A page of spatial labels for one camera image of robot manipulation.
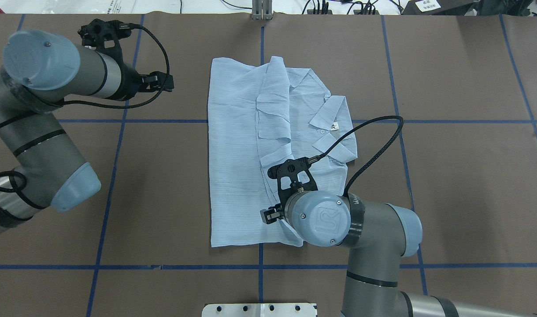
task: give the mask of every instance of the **ur logo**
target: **ur logo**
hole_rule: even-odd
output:
[[[317,209],[317,221],[315,223],[315,231],[337,233],[339,231],[339,222],[341,221],[341,213],[339,211],[319,207]]]

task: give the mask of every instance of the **electrical cable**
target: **electrical cable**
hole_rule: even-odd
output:
[[[226,0],[221,0],[221,2],[223,2],[224,4],[227,4],[227,5],[230,5],[234,8],[239,8],[239,9],[249,9],[249,10],[252,10],[252,8],[248,8],[248,7],[240,7],[240,6],[236,6],[234,4],[230,4],[229,2],[227,2]]]
[[[16,188],[6,188],[6,187],[0,186],[0,192],[5,192],[5,193],[19,192],[25,188],[25,185],[27,185],[27,179],[22,173],[18,171],[14,171],[14,170],[2,171],[0,172],[0,177],[17,177],[22,180],[22,183]]]
[[[62,107],[62,106],[65,106],[67,104],[85,104],[87,106],[94,106],[94,107],[107,108],[107,109],[133,109],[133,108],[139,108],[141,106],[145,106],[146,104],[149,104],[149,103],[153,102],[155,99],[157,99],[161,95],[161,92],[163,92],[163,90],[164,90],[164,85],[166,84],[168,76],[170,75],[170,63],[168,62],[168,55],[166,54],[166,50],[164,50],[164,47],[162,46],[162,44],[158,40],[158,38],[156,36],[154,36],[154,34],[152,34],[151,31],[149,31],[145,26],[140,26],[139,24],[133,24],[133,23],[129,23],[129,26],[130,26],[131,29],[140,29],[140,30],[145,31],[147,34],[149,34],[149,36],[159,46],[159,48],[161,49],[161,52],[162,52],[162,54],[164,56],[164,63],[166,64],[166,76],[164,77],[164,80],[163,80],[163,82],[161,84],[161,87],[159,88],[157,93],[154,96],[152,96],[150,99],[145,101],[145,102],[141,102],[141,103],[134,104],[134,105],[130,104],[128,106],[115,106],[115,105],[111,105],[111,104],[101,104],[101,103],[95,103],[95,102],[87,102],[87,101],[83,101],[83,100],[69,100],[69,101],[58,103],[58,104],[53,104],[53,106]]]
[[[376,14],[376,6],[375,6],[375,4],[376,4],[377,2],[378,2],[378,0],[376,0],[375,2],[372,2],[372,3],[370,4],[370,7],[369,7],[369,9],[368,9],[368,11],[369,11],[368,14],[370,14],[370,15],[374,15],[374,14]]]
[[[392,145],[392,143],[396,140],[397,136],[401,133],[401,129],[403,128],[404,126],[404,119],[403,117],[401,116],[383,116],[383,117],[378,117],[378,118],[373,118],[371,120],[368,120],[368,121],[365,121],[364,123],[361,123],[359,124],[358,126],[356,126],[355,128],[352,128],[351,130],[349,130],[349,132],[343,134],[339,139],[337,139],[337,141],[335,141],[335,143],[333,143],[333,145],[331,145],[325,152],[319,154],[319,155],[316,155],[316,156],[313,156],[311,158],[308,159],[308,162],[310,162],[311,164],[321,160],[323,157],[327,156],[331,150],[333,150],[334,147],[336,147],[343,139],[345,139],[347,136],[351,135],[352,133],[354,133],[356,130],[359,130],[360,128],[364,127],[364,126],[367,126],[373,122],[377,122],[377,121],[383,121],[383,120],[397,120],[399,121],[399,124],[397,125],[397,129],[395,130],[395,132],[393,133],[392,137],[388,140],[388,142],[386,142],[386,144],[381,147],[381,149],[369,160],[366,162],[366,164],[364,164],[352,177],[351,179],[349,179],[347,185],[345,186],[344,188],[344,192],[343,192],[343,196],[344,197],[347,197],[348,195],[348,190],[351,188],[351,185],[355,182],[355,180],[367,169],[369,168],[388,148],[389,146]]]
[[[351,9],[353,6],[355,6],[355,4],[360,4],[360,10],[362,11],[363,10],[363,2],[362,1],[355,1],[351,4],[350,8],[348,8],[348,11],[347,11],[347,14],[351,13]]]
[[[311,0],[307,0],[307,2],[305,2],[305,6],[304,6],[304,10],[302,10],[302,14],[305,13],[305,9],[307,9],[307,6],[308,6],[308,4],[309,4],[310,1],[311,1]]]
[[[305,13],[305,9],[307,8],[309,2],[313,3],[313,14],[315,14],[315,0],[307,0],[307,2],[305,2],[305,6],[304,6],[304,10],[302,10],[302,14]]]
[[[397,3],[394,0],[389,0],[391,3],[397,6],[397,9],[400,11],[400,14],[404,11],[404,8],[401,6],[400,0],[397,0]]]
[[[364,6],[364,9],[360,10],[359,14],[362,14],[362,15],[365,14],[368,8],[370,8],[370,2],[366,3],[366,5]]]

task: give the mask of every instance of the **white sticker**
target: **white sticker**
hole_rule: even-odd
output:
[[[415,2],[415,5],[417,5],[417,8],[421,10],[421,12],[427,12],[430,10],[440,9],[441,6],[437,0],[422,0]]]
[[[119,13],[122,10],[122,0],[111,0],[107,7],[107,13]]]

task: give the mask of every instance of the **black cable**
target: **black cable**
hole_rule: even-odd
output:
[[[25,176],[22,173],[14,171],[14,170],[0,172],[0,177],[17,177],[22,180],[22,183],[16,188],[0,187],[0,192],[5,192],[5,193],[19,192],[25,188],[25,185],[27,185],[27,179],[25,178]]]
[[[24,118],[27,118],[27,117],[35,116],[36,114],[37,114],[37,112],[34,112],[34,111],[26,111],[26,112],[23,112],[23,114],[18,114],[15,117],[12,117],[12,118],[4,121],[4,122],[1,122],[0,123],[0,129],[4,128],[7,125],[13,124],[13,122],[20,121],[20,120],[22,120]]]
[[[168,56],[166,54],[166,50],[164,50],[164,47],[162,46],[161,42],[159,42],[158,38],[156,36],[154,36],[154,34],[152,34],[151,31],[149,31],[145,26],[140,26],[139,24],[133,24],[133,23],[129,23],[129,26],[132,29],[140,29],[140,30],[145,31],[147,34],[149,34],[149,36],[159,46],[159,48],[161,49],[161,52],[162,52],[162,54],[164,56],[164,63],[166,64],[166,76],[164,77],[164,80],[163,80],[163,82],[161,84],[161,87],[157,91],[157,94],[155,94],[154,96],[152,96],[150,99],[148,99],[145,102],[134,104],[134,105],[130,104],[128,106],[115,106],[115,105],[111,105],[111,104],[101,104],[101,103],[95,103],[95,102],[86,102],[86,101],[83,101],[83,100],[69,100],[69,101],[59,103],[57,105],[57,107],[62,107],[62,106],[65,106],[67,104],[85,104],[87,106],[94,106],[94,107],[107,108],[107,109],[133,109],[133,108],[139,108],[141,106],[145,106],[146,104],[149,104],[149,103],[153,102],[155,99],[157,99],[161,95],[161,92],[163,92],[163,90],[164,90],[164,85],[166,84],[168,76],[170,75],[170,63],[168,62]]]
[[[367,126],[373,122],[377,122],[377,121],[383,121],[383,120],[397,120],[399,121],[399,124],[397,125],[397,129],[396,131],[393,133],[392,137],[388,140],[388,142],[386,142],[386,144],[381,147],[381,149],[369,160],[367,161],[366,164],[363,165],[363,167],[361,167],[352,177],[351,179],[349,179],[347,185],[345,186],[344,188],[344,192],[343,192],[343,196],[344,197],[347,197],[348,195],[348,190],[351,188],[351,185],[355,182],[355,180],[359,177],[359,175],[361,175],[367,168],[369,168],[388,148],[389,146],[392,145],[393,141],[396,140],[397,136],[400,134],[401,132],[401,128],[403,128],[404,126],[404,119],[403,117],[401,116],[383,116],[383,117],[378,117],[378,118],[373,118],[371,120],[368,120],[362,124],[359,124],[358,126],[356,126],[355,128],[352,128],[351,130],[349,130],[349,132],[343,134],[339,139],[337,139],[337,141],[335,141],[335,143],[333,143],[333,145],[331,145],[329,147],[329,149],[327,149],[325,152],[321,153],[320,155],[316,155],[314,157],[311,157],[308,159],[308,161],[313,164],[319,160],[321,160],[323,157],[327,156],[331,150],[333,150],[334,147],[336,147],[343,139],[345,139],[347,136],[351,135],[352,133],[354,133],[356,130],[359,130],[360,128],[362,128],[363,126]]]
[[[370,1],[367,2],[367,4],[364,6],[364,10],[359,12],[359,14],[366,14],[367,12],[368,14],[372,12],[372,4],[370,3]]]
[[[248,8],[248,7],[240,7],[240,6],[236,6],[234,4],[230,4],[229,2],[227,2],[226,0],[221,0],[221,2],[223,2],[224,4],[227,4],[227,5],[230,5],[234,8],[239,8],[239,9],[249,9],[249,10],[252,10],[252,8]]]
[[[302,14],[305,13],[305,9],[307,9],[307,5],[309,4],[311,0],[307,0],[307,2],[305,2],[305,6],[304,6],[304,10],[302,10]]]
[[[397,3],[394,0],[389,0],[391,3],[397,6],[397,9],[400,11],[400,14],[404,11],[404,8],[401,6],[400,0],[397,0]]]
[[[369,15],[374,15],[376,14],[376,2],[378,2],[378,0],[376,0],[375,2],[372,2],[370,3],[370,1],[368,2],[370,5],[368,6],[368,14]]]
[[[355,4],[360,4],[360,10],[363,10],[364,4],[361,1],[355,1],[351,4],[350,8],[348,8],[347,14],[351,13],[351,9]]]

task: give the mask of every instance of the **blue tape line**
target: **blue tape line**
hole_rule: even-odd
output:
[[[353,119],[361,124],[369,119]],[[119,124],[122,119],[59,119],[64,124]],[[126,119],[129,124],[206,124],[207,119]],[[530,120],[404,120],[406,124],[532,124]],[[397,124],[397,120],[377,121],[377,124]]]
[[[0,269],[94,269],[95,265],[0,264]]]
[[[407,124],[530,124],[529,120],[404,120]]]
[[[389,72],[389,86],[392,89],[392,98],[393,98],[393,109],[396,111],[396,115],[400,115],[400,111],[397,108],[397,93],[396,93],[396,85],[393,83],[393,69],[392,69],[392,60],[389,56],[389,45],[388,45],[388,34],[385,31],[385,19],[384,16],[381,15],[381,30],[383,32],[384,36],[384,45],[385,45],[385,57],[388,62],[388,72]]]
[[[530,122],[533,124],[534,134],[537,137],[537,124],[536,124],[536,122],[534,120],[534,115],[533,115],[533,111],[530,108],[529,100],[526,97],[525,88],[522,85],[521,76],[518,74],[518,69],[517,69],[517,66],[515,64],[515,59],[513,57],[513,53],[511,52],[511,47],[509,45],[509,40],[507,38],[507,30],[505,29],[504,16],[502,16],[501,14],[500,14],[500,23],[501,23],[501,29],[502,29],[502,31],[504,33],[505,46],[507,47],[507,52],[509,53],[509,58],[511,60],[511,65],[513,66],[513,71],[515,72],[515,76],[517,78],[518,86],[519,86],[519,88],[521,90],[521,95],[522,95],[522,98],[523,98],[523,100],[525,102],[526,111],[529,113]]]
[[[122,119],[60,119],[64,124],[120,124]],[[128,124],[206,124],[206,119],[125,119]]]
[[[426,269],[502,269],[537,267],[537,263],[453,263],[453,264],[425,264]]]
[[[503,269],[503,268],[537,268],[537,263],[439,263],[424,264],[425,269]],[[258,269],[258,265],[35,265],[35,264],[0,264],[0,269],[95,269],[107,270],[192,270],[192,269]],[[419,269],[418,264],[402,264],[400,269]],[[347,265],[335,264],[275,264],[263,265],[263,269],[347,269]]]
[[[141,14],[141,21],[139,22],[139,24],[142,26],[144,22],[145,22],[145,15]],[[139,44],[140,43],[141,43],[141,30],[139,30],[139,33],[137,35],[137,44],[135,45],[135,53],[133,54],[133,67],[134,68],[135,68],[135,66],[137,64],[137,54],[139,52]],[[129,100],[125,102],[125,105],[129,106]],[[118,145],[117,145],[117,148],[115,149],[114,167],[113,167],[113,169],[111,171],[110,188],[108,189],[108,192],[107,192],[106,210],[104,212],[104,221],[102,223],[102,229],[101,229],[101,232],[100,232],[100,242],[98,244],[98,252],[97,252],[97,255],[96,255],[96,267],[94,268],[93,283],[92,283],[92,286],[90,288],[90,296],[89,296],[89,302],[88,302],[87,309],[86,309],[86,317],[90,317],[90,315],[92,313],[94,295],[95,295],[95,292],[96,292],[96,285],[97,285],[97,282],[98,282],[98,272],[100,270],[99,266],[100,266],[100,261],[101,261],[101,258],[102,258],[102,250],[104,248],[104,239],[105,239],[105,236],[106,236],[107,219],[108,219],[109,214],[110,214],[111,195],[112,195],[113,190],[114,190],[115,176],[117,175],[119,152],[120,152],[121,147],[122,147],[123,132],[125,131],[125,126],[126,126],[126,118],[127,118],[127,109],[125,109],[123,111],[122,126],[119,129]]]
[[[264,65],[264,26],[260,28],[260,64]]]
[[[259,243],[259,303],[264,302],[264,243]]]
[[[264,65],[264,26],[260,28],[260,64]],[[259,243],[259,303],[264,302],[264,243]]]
[[[21,27],[23,25],[23,21],[25,20],[25,14],[22,14],[22,17],[20,18],[20,23],[18,24],[18,30],[21,30]]]
[[[381,29],[384,34],[385,56],[388,61],[389,83],[392,88],[393,108],[396,111],[396,115],[399,116],[400,110],[397,106],[396,85],[393,80],[392,61],[389,56],[388,34],[385,28],[385,18],[383,15],[381,15],[380,18],[381,18]],[[409,168],[407,167],[407,155],[405,154],[405,143],[404,143],[403,132],[400,133],[399,139],[400,139],[400,145],[401,145],[401,156],[403,157],[403,161],[404,161],[405,181],[407,183],[407,190],[409,191],[409,198],[411,199],[411,210],[415,211],[415,203],[413,202],[413,191],[411,190],[411,179],[409,178]],[[427,291],[427,279],[425,278],[425,268],[423,267],[423,255],[421,254],[421,245],[419,246],[419,249],[417,250],[417,259],[419,261],[419,273],[421,274],[421,287],[423,289],[423,294],[428,295],[429,291]]]

